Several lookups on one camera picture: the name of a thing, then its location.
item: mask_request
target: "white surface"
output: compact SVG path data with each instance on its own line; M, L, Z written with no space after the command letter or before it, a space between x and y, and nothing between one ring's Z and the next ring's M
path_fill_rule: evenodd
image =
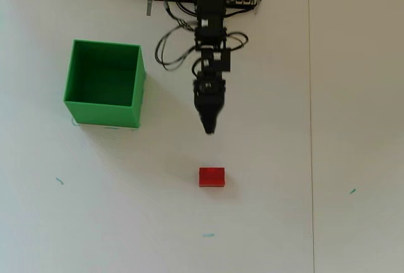
M402 2L310 0L316 273L404 271Z
M193 107L197 56L165 72L154 47L175 23L162 4L145 9L0 0L0 272L312 272L307 0L228 21L250 43L233 55L215 136ZM138 131L71 123L73 39L141 44ZM167 55L192 44L181 32ZM224 166L226 187L199 188L200 166Z

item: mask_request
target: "robotic arm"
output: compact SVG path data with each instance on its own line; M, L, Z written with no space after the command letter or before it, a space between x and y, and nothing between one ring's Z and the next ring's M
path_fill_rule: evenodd
M230 71L230 49L226 48L227 31L223 27L225 13L225 0L197 0L195 43L201 58L193 66L194 103L207 134L215 132L217 116L225 102L222 72ZM195 73L199 62L201 71Z
M260 0L171 0L175 1L178 7L190 16L195 16L197 21L186 22L171 12L168 0L165 1L165 9L178 26L163 36L157 44L155 58L166 70L178 68L186 59L187 55L193 50L200 52L201 57L195 61L192 66L192 72L196 79L194 87L194 105L199 112L201 122L207 134L215 132L217 116L222 110L225 102L226 81L223 79L223 72L230 71L230 53L238 50L248 42L248 36L242 32L227 32L223 26L225 18L239 13L245 13L254 9ZM196 12L186 9L181 1L196 3ZM239 9L226 14L226 7ZM167 37L179 28L184 28L194 32L195 45L188 49L180 58L166 63L163 61L163 49L159 51L160 46L164 47ZM240 42L237 47L227 47L227 38L233 38ZM177 67L168 69L168 66L177 64Z

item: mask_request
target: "green cube container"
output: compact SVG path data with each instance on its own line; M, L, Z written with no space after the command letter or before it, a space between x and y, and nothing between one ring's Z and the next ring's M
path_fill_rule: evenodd
M139 45L75 40L64 103L78 123L138 128L145 78Z

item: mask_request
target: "green box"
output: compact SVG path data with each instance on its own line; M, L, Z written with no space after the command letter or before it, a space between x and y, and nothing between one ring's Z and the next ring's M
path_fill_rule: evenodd
M139 45L75 40L64 103L78 123L138 128L145 78Z

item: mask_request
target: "red cube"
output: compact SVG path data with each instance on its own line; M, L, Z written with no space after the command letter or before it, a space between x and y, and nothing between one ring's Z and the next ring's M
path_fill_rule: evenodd
M225 168L200 167L199 186L225 186Z

